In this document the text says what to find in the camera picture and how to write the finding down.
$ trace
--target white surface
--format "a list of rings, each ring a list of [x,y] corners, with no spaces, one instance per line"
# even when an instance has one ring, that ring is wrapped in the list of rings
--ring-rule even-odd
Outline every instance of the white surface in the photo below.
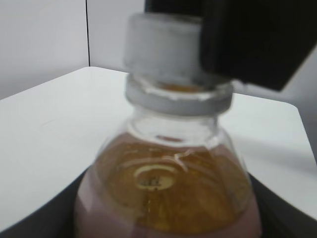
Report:
[[[128,17],[144,10],[144,0],[88,0],[92,66],[123,69]]]
[[[85,0],[0,0],[0,99],[88,66]]]
[[[68,186],[131,113],[126,74],[87,67],[0,101],[0,231]],[[249,171],[317,219],[317,167],[297,109],[235,95],[220,120]]]

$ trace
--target black object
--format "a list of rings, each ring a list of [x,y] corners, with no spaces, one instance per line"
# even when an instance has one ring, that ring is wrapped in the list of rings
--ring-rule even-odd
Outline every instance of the black object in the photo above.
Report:
[[[314,0],[146,0],[145,11],[203,17],[209,73],[281,90],[317,42]]]

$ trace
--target plastic bottle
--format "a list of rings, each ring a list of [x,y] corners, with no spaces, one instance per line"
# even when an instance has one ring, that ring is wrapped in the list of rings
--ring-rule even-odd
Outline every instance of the plastic bottle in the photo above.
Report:
[[[232,86],[200,70],[199,26],[160,14],[130,19],[126,96],[135,112],[83,178],[77,238],[260,237],[246,169],[218,125]]]

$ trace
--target white wall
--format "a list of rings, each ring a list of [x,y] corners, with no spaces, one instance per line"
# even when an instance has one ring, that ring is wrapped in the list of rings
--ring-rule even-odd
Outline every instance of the white wall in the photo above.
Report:
[[[91,66],[124,69],[128,17],[144,10],[144,0],[88,0]]]
[[[88,66],[85,0],[0,0],[0,99]]]

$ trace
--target bottle neck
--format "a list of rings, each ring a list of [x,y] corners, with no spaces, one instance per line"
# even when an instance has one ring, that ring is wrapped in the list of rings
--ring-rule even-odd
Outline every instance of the bottle neck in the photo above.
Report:
[[[128,128],[134,136],[173,147],[210,145],[219,133],[217,116],[180,117],[135,107]]]

